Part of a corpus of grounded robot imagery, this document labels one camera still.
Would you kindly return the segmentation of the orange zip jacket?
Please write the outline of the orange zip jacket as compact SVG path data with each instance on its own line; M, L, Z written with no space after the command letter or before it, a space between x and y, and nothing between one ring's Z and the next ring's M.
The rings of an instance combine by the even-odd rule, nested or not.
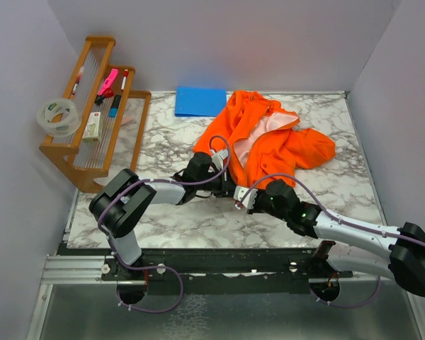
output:
M313 169L336 155L336 145L312 129L296 130L297 113L258 92L235 91L222 112L200 136L194 152L210 154L230 145L230 176L235 184L251 187L269 174L295 175L297 168Z

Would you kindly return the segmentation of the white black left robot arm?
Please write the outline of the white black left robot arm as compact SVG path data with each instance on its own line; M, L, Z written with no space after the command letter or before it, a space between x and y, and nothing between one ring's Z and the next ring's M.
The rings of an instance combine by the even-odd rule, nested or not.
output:
M187 167L168 179L140 179L123 169L89 203L98 227L120 257L118 271L132 280L142 271L142 250L134 228L150 205L183 205L208 191L217 197L231 197L236 188L228 174L228 150L208 154L196 152Z

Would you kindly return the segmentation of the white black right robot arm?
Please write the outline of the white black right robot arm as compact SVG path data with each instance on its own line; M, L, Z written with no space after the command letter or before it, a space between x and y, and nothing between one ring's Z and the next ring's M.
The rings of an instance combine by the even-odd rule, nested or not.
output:
M281 179L265 189L238 188L234 198L249 214L266 213L300 236L322 239L326 249L318 249L319 255L311 260L317 276L334 271L370 273L425 298L425 231L420 226L411 222L384 226L345 217L318 200L301 201Z

